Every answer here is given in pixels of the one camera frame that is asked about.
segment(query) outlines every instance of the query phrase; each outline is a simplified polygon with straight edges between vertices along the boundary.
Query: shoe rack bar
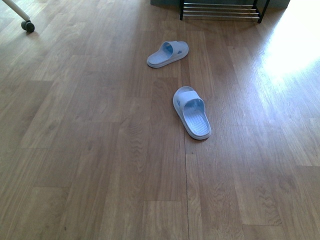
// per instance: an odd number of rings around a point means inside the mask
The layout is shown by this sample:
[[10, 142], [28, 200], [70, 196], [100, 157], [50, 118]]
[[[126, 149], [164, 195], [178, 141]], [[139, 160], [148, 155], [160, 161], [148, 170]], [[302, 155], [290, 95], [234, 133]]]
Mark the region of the shoe rack bar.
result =
[[258, 0], [252, 5], [193, 3], [180, 0], [180, 20], [183, 17], [254, 19], [261, 23], [270, 0], [266, 0], [262, 12], [257, 7]]

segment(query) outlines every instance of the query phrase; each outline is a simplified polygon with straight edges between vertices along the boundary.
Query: wood grain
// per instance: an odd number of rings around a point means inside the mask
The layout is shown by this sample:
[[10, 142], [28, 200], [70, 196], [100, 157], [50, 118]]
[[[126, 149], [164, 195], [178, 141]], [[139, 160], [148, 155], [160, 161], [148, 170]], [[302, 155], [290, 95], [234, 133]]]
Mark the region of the wood grain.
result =
[[117, 123], [93, 123], [70, 187], [58, 239], [98, 239], [118, 137]]
[[182, 240], [181, 203], [145, 201], [143, 204], [142, 239]]
[[149, 98], [125, 99], [99, 239], [142, 239]]
[[184, 163], [183, 129], [172, 97], [176, 78], [153, 81], [146, 181], [147, 201], [181, 201], [181, 165]]
[[55, 239], [67, 197], [67, 188], [32, 188], [12, 239]]
[[186, 183], [188, 194], [188, 228], [190, 240], [203, 240], [201, 199], [197, 155], [186, 154]]
[[225, 137], [220, 130], [196, 145], [203, 238], [244, 240]]
[[277, 204], [251, 130], [230, 127], [228, 147], [242, 224], [281, 226]]
[[285, 236], [291, 240], [319, 238], [316, 210], [299, 180], [296, 166], [290, 161], [293, 155], [283, 133], [274, 129], [255, 129], [252, 134], [260, 148]]
[[202, 99], [210, 99], [215, 90], [206, 48], [206, 37], [202, 31], [189, 31], [187, 42], [190, 48], [188, 61], [191, 87], [194, 87]]
[[247, 240], [286, 240], [281, 226], [244, 225], [243, 232]]
[[46, 155], [47, 150], [44, 149], [18, 149], [11, 165], [2, 174], [0, 234], [4, 239], [11, 238]]
[[[150, 0], [0, 1], [0, 238], [320, 239], [314, 0], [261, 24]], [[161, 68], [164, 41], [189, 53]], [[193, 87], [212, 128], [173, 108]]]
[[59, 80], [54, 81], [20, 143], [22, 148], [50, 147], [77, 87], [85, 59], [73, 56], [67, 61], [69, 67], [64, 69]]

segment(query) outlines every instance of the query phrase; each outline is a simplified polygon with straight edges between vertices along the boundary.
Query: floor plank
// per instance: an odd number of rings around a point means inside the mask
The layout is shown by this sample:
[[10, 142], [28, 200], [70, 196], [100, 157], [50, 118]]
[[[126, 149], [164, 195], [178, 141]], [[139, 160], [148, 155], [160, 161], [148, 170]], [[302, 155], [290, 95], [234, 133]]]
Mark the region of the floor plank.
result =
[[146, 201], [181, 201], [181, 165], [185, 165], [182, 123], [172, 104], [176, 78], [153, 81], [146, 181]]
[[143, 205], [142, 239], [182, 240], [181, 203], [177, 201], [145, 201]]
[[104, 203], [101, 240], [142, 239], [150, 112], [149, 98], [126, 98]]
[[247, 240], [286, 240], [281, 226], [244, 225], [243, 232]]
[[24, 202], [12, 239], [55, 239], [68, 188], [34, 187]]
[[98, 239], [119, 125], [93, 123], [63, 212], [58, 239]]
[[46, 155], [44, 149], [18, 149], [11, 159], [12, 164], [2, 174], [0, 234], [4, 239], [11, 239]]

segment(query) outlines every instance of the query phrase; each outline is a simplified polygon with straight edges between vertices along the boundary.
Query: slipper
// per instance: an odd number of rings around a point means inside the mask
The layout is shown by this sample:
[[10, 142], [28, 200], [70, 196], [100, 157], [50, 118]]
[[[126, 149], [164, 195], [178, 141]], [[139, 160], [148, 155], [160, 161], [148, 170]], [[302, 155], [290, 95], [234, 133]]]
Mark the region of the slipper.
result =
[[173, 96], [173, 106], [192, 138], [203, 140], [211, 135], [205, 103], [195, 90], [189, 86], [179, 88]]
[[161, 68], [184, 58], [188, 52], [188, 44], [184, 41], [165, 41], [157, 52], [148, 57], [146, 63], [152, 68]]

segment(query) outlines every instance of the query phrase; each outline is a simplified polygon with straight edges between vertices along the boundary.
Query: chair leg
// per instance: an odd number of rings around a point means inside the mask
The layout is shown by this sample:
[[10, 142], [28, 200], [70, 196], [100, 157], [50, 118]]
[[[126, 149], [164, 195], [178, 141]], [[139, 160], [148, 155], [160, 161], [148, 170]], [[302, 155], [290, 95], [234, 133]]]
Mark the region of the chair leg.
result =
[[7, 4], [13, 11], [15, 11], [21, 18], [23, 18], [23, 22], [21, 23], [21, 27], [23, 30], [26, 30], [29, 33], [32, 33], [35, 30], [35, 25], [33, 25], [30, 21], [30, 17], [22, 11], [17, 4], [15, 4], [12, 0], [2, 0], [5, 4]]
[[18, 7], [12, 0], [2, 0], [5, 4], [7, 4], [13, 11], [15, 11], [21, 18], [25, 21], [29, 21], [30, 17]]

